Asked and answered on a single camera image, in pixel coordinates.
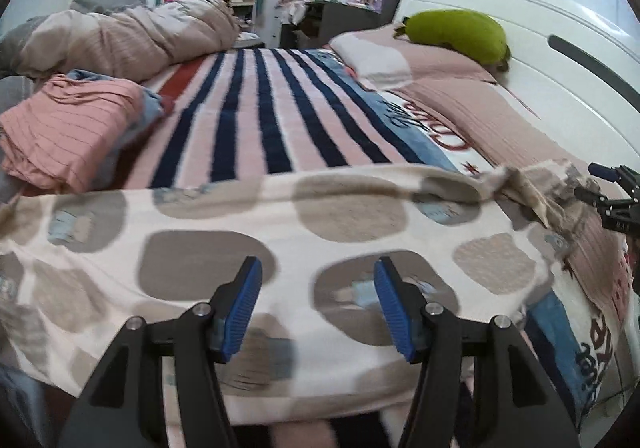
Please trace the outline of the white grey spotted pants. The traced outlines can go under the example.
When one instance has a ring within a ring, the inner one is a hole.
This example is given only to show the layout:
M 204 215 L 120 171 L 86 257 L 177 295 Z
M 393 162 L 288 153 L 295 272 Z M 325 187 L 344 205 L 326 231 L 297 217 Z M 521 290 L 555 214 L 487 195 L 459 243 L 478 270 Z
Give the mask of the white grey spotted pants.
M 416 369 L 373 283 L 389 257 L 454 314 L 521 319 L 559 278 L 586 208 L 566 160 L 465 176 L 420 165 L 191 189 L 21 197 L 1 209 L 1 357 L 78 395 L 124 322 L 180 316 L 262 263 L 241 350 L 219 378 L 235 424 L 401 402 Z

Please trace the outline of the pink ribbed pillow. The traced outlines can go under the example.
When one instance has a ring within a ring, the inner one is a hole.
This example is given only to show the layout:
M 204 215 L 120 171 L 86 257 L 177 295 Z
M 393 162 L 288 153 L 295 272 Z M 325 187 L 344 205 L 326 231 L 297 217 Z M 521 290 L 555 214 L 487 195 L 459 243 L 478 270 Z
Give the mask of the pink ribbed pillow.
M 493 165 L 525 170 L 544 161 L 568 161 L 584 185 L 615 197 L 620 190 L 596 182 L 586 161 L 577 158 L 538 130 L 510 103 L 511 96 L 482 66 L 454 51 L 396 38 L 387 25 L 345 32 L 330 49 L 370 91 L 388 91 L 410 103 L 417 113 L 433 116 L 466 139 Z M 602 228 L 597 214 L 583 203 L 563 210 L 556 203 L 534 202 L 546 224 L 560 225 L 574 236 L 568 265 L 582 290 L 600 311 L 625 320 L 630 269 L 620 235 Z

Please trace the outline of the green plush pillow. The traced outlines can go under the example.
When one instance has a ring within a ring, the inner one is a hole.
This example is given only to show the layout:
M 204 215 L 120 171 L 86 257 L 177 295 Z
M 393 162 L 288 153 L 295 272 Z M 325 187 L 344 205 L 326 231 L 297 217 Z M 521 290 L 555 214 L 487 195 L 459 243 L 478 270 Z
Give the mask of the green plush pillow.
M 509 70 L 511 50 L 506 32 L 490 16 L 470 10 L 423 11 L 405 17 L 395 38 L 460 53 L 500 72 Z

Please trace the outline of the folded pink striped clothes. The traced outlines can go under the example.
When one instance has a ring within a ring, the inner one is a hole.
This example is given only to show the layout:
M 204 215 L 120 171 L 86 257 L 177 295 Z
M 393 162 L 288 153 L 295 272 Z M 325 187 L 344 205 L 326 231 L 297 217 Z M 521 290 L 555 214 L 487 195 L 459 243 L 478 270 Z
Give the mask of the folded pink striped clothes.
M 81 194 L 113 181 L 120 153 L 170 112 L 131 80 L 75 69 L 1 114 L 1 168 L 42 190 Z

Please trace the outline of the striped pink navy blanket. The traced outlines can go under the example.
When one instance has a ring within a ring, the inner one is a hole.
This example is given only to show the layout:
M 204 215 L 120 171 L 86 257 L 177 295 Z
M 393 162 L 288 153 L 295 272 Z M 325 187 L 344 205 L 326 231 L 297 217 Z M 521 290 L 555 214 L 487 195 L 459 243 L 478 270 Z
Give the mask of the striped pink navy blanket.
M 491 164 L 395 93 L 363 89 L 323 51 L 218 53 L 168 70 L 155 85 L 174 94 L 177 107 L 120 190 L 191 189 L 372 165 L 420 165 L 469 177 L 510 167 Z M 568 265 L 570 253 L 550 290 L 512 319 L 568 414 L 580 421 L 600 392 L 624 320 L 589 300 Z

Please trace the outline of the rumpled beige grey duvet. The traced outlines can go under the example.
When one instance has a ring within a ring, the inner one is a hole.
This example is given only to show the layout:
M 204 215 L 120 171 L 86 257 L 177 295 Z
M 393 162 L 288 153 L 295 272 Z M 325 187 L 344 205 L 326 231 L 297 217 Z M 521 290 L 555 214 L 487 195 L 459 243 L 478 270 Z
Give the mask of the rumpled beige grey duvet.
M 100 13 L 102 0 L 34 17 L 1 38 L 1 75 L 34 80 L 84 69 L 136 82 L 171 65 L 231 49 L 240 34 L 226 0 L 142 0 Z

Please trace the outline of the white bed headboard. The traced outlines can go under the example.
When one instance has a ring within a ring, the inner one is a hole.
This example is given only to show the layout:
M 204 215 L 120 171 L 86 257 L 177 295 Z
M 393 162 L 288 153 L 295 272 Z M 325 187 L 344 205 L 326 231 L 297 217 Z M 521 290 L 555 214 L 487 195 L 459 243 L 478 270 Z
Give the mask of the white bed headboard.
M 399 0 L 394 19 L 466 8 L 506 32 L 509 100 L 574 156 L 639 167 L 639 43 L 571 0 Z

